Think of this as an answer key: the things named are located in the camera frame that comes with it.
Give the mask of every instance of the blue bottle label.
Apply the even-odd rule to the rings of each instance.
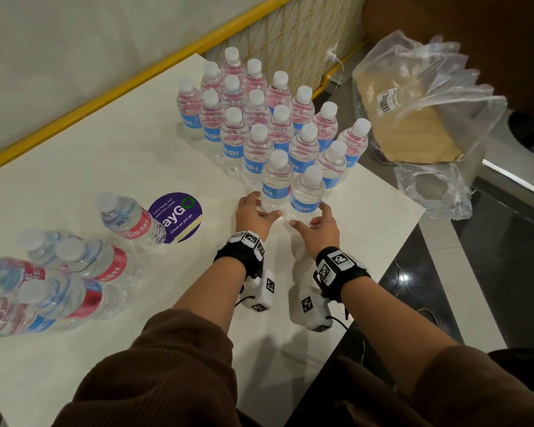
[[[323,177],[322,180],[325,182],[325,186],[327,189],[332,189],[332,187],[338,184],[338,181],[340,181],[340,178],[341,177],[339,176],[337,176],[336,178]]]
[[[247,157],[244,158],[244,164],[245,168],[249,172],[253,173],[261,173],[263,171],[263,166],[265,166],[265,162],[254,162],[252,160],[249,160]]]
[[[293,167],[293,171],[297,173],[303,173],[306,171],[306,168],[314,164],[314,160],[311,160],[309,162],[303,162],[302,160],[297,160],[295,157],[291,156],[289,154],[289,163]]]
[[[220,142],[220,128],[204,128],[204,137],[210,142]]]
[[[182,120],[184,120],[184,125],[187,128],[201,128],[200,116],[198,114],[196,115],[180,114],[180,115],[182,116]]]
[[[299,201],[294,193],[291,193],[291,205],[294,209],[299,211],[299,213],[312,213],[316,208],[318,208],[320,201],[313,204],[305,204],[304,202]]]
[[[346,156],[346,167],[351,168],[354,166],[357,162],[360,156]]]
[[[322,141],[319,139],[318,140],[318,145],[320,146],[319,152],[323,152],[324,150],[327,150],[328,147],[330,147],[330,144],[333,143],[333,141],[334,141],[334,138],[333,139],[323,139]]]
[[[32,324],[26,328],[23,334],[32,334],[34,332],[42,332],[50,328],[55,323],[55,319],[45,319],[43,316],[36,316]]]
[[[293,126],[295,128],[295,136],[297,136],[302,129],[302,126],[304,126],[306,123],[293,123]]]
[[[287,141],[287,142],[283,142],[283,143],[273,142],[273,146],[275,147],[276,150],[283,150],[283,151],[289,152],[289,144],[290,143],[291,143],[291,141]]]
[[[265,194],[265,196],[270,197],[271,199],[286,198],[290,192],[291,192],[291,185],[288,185],[287,187],[283,187],[280,189],[275,189],[263,183],[263,193]]]
[[[241,159],[243,157],[243,144],[233,146],[224,143],[222,146],[226,157],[230,159]]]

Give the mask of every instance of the hand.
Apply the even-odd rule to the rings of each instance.
[[[269,214],[259,211],[257,206],[261,205],[258,199],[260,194],[253,192],[239,200],[235,213],[235,232],[251,230],[265,241],[269,236],[271,225],[283,215],[283,211],[271,211]]]
[[[334,220],[332,209],[324,202],[321,202],[318,207],[322,210],[322,217],[315,217],[311,220],[310,228],[298,220],[289,222],[305,240],[306,251],[314,260],[317,259],[322,249],[340,248],[340,231]]]

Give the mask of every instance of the bottle with red label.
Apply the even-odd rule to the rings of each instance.
[[[55,254],[55,246],[62,240],[79,238],[68,230],[43,230],[37,228],[24,229],[16,236],[19,249],[28,252],[28,258],[34,264],[50,270],[68,272],[69,268],[63,259]]]
[[[45,319],[34,308],[15,302],[12,297],[0,297],[0,337],[59,329],[61,322],[64,321]]]
[[[141,280],[134,256],[102,240],[69,238],[56,245],[56,254],[67,263],[70,273],[79,277],[133,287]]]
[[[45,269],[21,259],[0,258],[0,297],[15,292],[26,280],[45,279]]]
[[[45,281],[24,282],[18,300],[45,319],[111,319],[125,307],[126,293],[119,287],[76,275],[58,274]]]
[[[110,192],[95,197],[95,208],[101,213],[105,228],[131,240],[144,249],[164,243],[166,229],[142,208],[132,197],[117,196]]]

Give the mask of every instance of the person's left hand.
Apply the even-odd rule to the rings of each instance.
[[[259,211],[257,206],[261,205],[260,194],[253,192],[239,200],[235,213],[235,232],[251,230],[265,241],[269,236],[271,225],[283,215],[283,211],[271,211],[269,214]]]

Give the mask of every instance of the person's right hand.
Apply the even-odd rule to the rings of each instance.
[[[334,220],[332,209],[324,202],[321,202],[318,207],[322,210],[322,216],[314,217],[310,222],[310,227],[298,220],[289,222],[305,240],[306,251],[314,260],[322,249],[340,248],[340,231]]]

